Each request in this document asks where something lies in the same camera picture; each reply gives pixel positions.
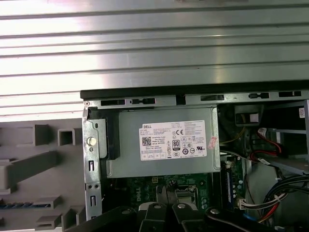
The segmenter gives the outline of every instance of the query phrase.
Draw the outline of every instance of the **small red sticker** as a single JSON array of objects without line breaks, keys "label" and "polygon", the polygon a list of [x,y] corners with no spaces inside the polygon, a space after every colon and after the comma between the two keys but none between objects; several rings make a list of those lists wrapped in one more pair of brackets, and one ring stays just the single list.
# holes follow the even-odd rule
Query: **small red sticker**
[{"label": "small red sticker", "polygon": [[208,143],[208,149],[214,149],[214,147],[216,146],[218,137],[212,136],[211,140]]}]

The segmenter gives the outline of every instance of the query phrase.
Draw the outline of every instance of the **metal side panel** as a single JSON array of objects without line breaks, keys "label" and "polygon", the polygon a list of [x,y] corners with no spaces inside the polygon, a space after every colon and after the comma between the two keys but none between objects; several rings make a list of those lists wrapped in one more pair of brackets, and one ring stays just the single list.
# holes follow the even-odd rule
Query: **metal side panel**
[{"label": "metal side panel", "polygon": [[309,0],[2,0],[0,121],[82,117],[87,89],[309,81],[308,12]]}]

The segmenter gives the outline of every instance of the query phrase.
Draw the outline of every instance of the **power connector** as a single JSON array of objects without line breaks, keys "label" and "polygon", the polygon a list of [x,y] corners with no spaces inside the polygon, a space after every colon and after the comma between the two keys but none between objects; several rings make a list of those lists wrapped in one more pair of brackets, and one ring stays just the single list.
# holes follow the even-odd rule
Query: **power connector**
[{"label": "power connector", "polygon": [[244,198],[237,198],[237,206],[240,210],[245,210],[243,207],[243,203],[246,202],[246,199]]}]

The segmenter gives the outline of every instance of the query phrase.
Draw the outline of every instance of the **warning label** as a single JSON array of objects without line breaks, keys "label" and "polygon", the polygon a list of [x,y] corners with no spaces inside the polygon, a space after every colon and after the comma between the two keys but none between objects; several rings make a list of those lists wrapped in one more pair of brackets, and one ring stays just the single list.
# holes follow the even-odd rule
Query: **warning label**
[{"label": "warning label", "polygon": [[140,159],[166,160],[204,157],[205,121],[143,124],[140,129]]}]

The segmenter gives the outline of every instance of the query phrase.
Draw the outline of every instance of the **barcode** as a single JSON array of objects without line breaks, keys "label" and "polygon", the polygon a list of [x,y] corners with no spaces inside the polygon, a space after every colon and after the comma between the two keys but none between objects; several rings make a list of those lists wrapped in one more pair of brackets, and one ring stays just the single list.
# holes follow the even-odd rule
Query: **barcode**
[{"label": "barcode", "polygon": [[151,137],[142,137],[143,146],[151,146]]}]

